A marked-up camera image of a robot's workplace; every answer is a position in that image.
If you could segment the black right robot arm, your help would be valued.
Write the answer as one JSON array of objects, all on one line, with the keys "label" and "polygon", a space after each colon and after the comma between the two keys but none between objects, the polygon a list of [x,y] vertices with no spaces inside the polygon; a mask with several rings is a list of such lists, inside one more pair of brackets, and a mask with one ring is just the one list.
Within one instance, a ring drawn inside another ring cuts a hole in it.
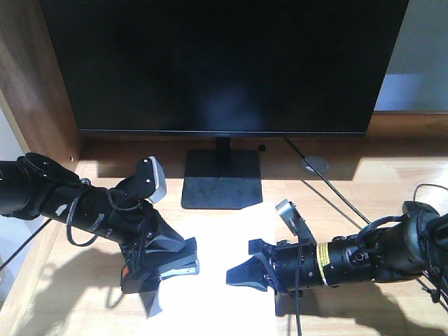
[{"label": "black right robot arm", "polygon": [[227,271],[228,285],[291,294],[318,286],[426,276],[433,285],[428,290],[432,301],[447,297],[447,216],[430,205],[406,201],[402,215],[377,219],[357,234],[323,243],[315,240],[294,203],[285,199],[276,210],[297,243],[251,240],[251,259]]}]

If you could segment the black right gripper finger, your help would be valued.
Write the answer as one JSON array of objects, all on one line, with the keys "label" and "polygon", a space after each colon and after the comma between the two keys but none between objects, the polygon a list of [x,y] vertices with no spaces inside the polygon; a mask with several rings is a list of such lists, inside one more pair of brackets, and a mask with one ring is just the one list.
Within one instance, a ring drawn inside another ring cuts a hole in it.
[{"label": "black right gripper finger", "polygon": [[230,286],[243,286],[267,291],[275,286],[269,270],[273,271],[272,258],[257,258],[253,256],[246,262],[229,269],[226,273],[226,284]]}]

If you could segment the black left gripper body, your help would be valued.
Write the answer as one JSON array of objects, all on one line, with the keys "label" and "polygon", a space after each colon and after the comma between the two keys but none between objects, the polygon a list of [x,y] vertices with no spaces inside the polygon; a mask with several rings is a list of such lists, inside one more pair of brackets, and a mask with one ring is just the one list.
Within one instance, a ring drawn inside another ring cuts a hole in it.
[{"label": "black left gripper body", "polygon": [[137,195],[134,175],[111,189],[95,187],[88,180],[73,185],[44,181],[40,192],[41,214],[66,224],[70,244],[77,245],[73,228],[93,235],[86,245],[97,237],[122,244],[144,230],[150,231],[154,209],[147,199]]}]

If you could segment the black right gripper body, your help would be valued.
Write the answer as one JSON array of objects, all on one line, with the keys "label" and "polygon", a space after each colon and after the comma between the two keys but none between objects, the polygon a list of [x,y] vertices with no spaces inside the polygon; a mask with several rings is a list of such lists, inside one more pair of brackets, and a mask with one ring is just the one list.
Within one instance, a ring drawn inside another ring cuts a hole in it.
[{"label": "black right gripper body", "polygon": [[282,240],[272,245],[262,239],[254,239],[248,243],[248,252],[251,257],[272,258],[274,270],[269,270],[269,273],[278,293],[287,294],[323,285],[315,244]]}]

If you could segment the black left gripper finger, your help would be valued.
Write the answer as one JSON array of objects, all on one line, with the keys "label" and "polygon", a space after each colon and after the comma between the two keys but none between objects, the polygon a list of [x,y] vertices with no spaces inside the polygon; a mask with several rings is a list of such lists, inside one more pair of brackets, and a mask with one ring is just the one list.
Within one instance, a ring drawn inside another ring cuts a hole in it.
[{"label": "black left gripper finger", "polygon": [[193,263],[196,261],[195,238],[184,239],[169,226],[158,211],[150,217],[145,255],[150,263]]},{"label": "black left gripper finger", "polygon": [[151,271],[146,266],[146,246],[152,235],[150,231],[144,230],[136,238],[119,244],[125,260],[121,272],[122,280],[147,280],[151,276]]}]

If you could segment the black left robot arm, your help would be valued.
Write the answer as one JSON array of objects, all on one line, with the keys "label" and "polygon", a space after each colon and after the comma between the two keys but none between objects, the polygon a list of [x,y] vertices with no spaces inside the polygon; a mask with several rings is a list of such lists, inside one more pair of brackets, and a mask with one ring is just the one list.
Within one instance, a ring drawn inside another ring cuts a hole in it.
[{"label": "black left robot arm", "polygon": [[113,188],[93,186],[56,161],[27,153],[1,162],[1,215],[65,223],[119,244],[129,277],[166,279],[197,270],[197,243],[172,229],[154,204],[167,193],[153,157]]}]

